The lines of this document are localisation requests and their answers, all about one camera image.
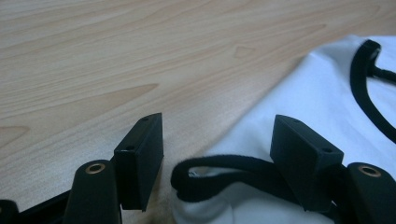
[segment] tabletop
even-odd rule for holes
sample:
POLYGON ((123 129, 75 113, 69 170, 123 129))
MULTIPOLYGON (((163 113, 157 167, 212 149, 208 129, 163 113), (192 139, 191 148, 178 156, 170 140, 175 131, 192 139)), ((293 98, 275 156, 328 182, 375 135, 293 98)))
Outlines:
POLYGON ((311 49, 396 35, 394 0, 0 0, 0 197, 20 211, 71 188, 142 117, 163 113, 148 210, 173 223, 170 175, 201 156, 311 49))

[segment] wooden table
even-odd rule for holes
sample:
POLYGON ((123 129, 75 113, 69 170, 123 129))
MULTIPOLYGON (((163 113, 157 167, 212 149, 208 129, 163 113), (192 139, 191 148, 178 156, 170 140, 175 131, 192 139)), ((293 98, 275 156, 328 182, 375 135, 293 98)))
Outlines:
POLYGON ((200 156, 312 48, 396 35, 394 0, 1 0, 0 197, 21 211, 110 159, 163 113, 164 161, 148 211, 172 223, 173 167, 200 156))

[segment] black strap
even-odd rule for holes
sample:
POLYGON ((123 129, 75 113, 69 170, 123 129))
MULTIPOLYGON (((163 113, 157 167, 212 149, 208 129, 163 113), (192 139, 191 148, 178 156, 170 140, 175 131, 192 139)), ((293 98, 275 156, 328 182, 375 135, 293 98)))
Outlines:
POLYGON ((381 46, 372 40, 367 40, 361 45, 350 67, 350 87, 356 102, 367 117, 388 139, 396 144, 396 129, 381 115, 367 91, 367 77, 384 78, 396 83, 396 74, 375 66, 375 60, 380 50, 381 46))
POLYGON ((297 203, 291 189, 275 165, 268 161, 236 155, 218 155, 190 159, 173 170, 172 187, 185 202, 200 202, 220 193, 232 183, 242 182, 276 197, 297 203), (233 168, 237 171, 214 176, 191 175, 194 167, 233 168))

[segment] white cloth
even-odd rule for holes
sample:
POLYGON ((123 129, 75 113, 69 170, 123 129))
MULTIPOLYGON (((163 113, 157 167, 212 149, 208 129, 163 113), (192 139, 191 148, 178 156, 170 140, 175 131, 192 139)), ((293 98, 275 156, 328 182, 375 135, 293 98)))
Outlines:
MULTIPOLYGON (((396 145, 382 134, 356 103, 349 69, 366 39, 382 46, 376 66, 396 71, 396 36, 346 38, 321 46, 241 120, 206 155, 236 154, 272 161, 269 157, 276 114, 301 120, 345 153, 344 165, 367 162, 396 177, 396 145)), ((369 95, 396 127, 396 85, 368 78, 369 95)), ((301 206, 285 202, 245 184, 233 184, 216 197, 185 203, 173 194, 177 223, 333 223, 301 206)))

